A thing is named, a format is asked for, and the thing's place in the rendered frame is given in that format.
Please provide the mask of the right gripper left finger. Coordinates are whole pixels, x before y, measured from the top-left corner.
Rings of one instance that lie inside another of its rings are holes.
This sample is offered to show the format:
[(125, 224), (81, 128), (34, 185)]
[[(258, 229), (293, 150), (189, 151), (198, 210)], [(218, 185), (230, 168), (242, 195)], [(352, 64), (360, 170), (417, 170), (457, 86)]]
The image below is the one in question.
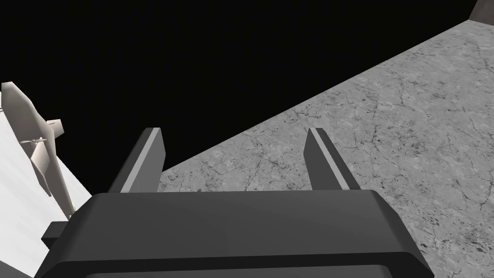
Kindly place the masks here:
[(145, 128), (108, 192), (157, 192), (165, 157), (161, 128)]

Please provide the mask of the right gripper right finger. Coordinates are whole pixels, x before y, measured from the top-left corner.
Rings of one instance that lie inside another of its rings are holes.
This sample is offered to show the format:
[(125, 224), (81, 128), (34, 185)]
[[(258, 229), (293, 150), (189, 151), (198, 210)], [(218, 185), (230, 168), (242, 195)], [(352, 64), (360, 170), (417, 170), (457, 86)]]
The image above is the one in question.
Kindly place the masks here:
[(303, 157), (312, 190), (360, 189), (323, 128), (309, 128)]

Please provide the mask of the pale beige angular shape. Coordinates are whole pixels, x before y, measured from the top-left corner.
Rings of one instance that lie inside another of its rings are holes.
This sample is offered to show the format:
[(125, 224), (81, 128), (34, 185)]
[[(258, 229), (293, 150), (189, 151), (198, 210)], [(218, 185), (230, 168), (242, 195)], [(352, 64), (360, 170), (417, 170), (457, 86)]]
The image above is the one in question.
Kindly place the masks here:
[(75, 208), (56, 154), (55, 140), (64, 133), (61, 120), (44, 120), (32, 101), (13, 82), (1, 84), (1, 110), (29, 158), (42, 189), (54, 197), (69, 219)]

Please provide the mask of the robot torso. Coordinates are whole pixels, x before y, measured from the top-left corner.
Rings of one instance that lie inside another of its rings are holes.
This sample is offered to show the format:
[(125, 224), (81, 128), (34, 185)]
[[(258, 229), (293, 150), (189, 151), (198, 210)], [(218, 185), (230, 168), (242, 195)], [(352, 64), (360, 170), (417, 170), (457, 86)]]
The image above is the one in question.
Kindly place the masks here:
[[(91, 195), (58, 157), (77, 211)], [(48, 225), (68, 220), (40, 186), (0, 103), (0, 261), (34, 277), (48, 253), (41, 237)]]

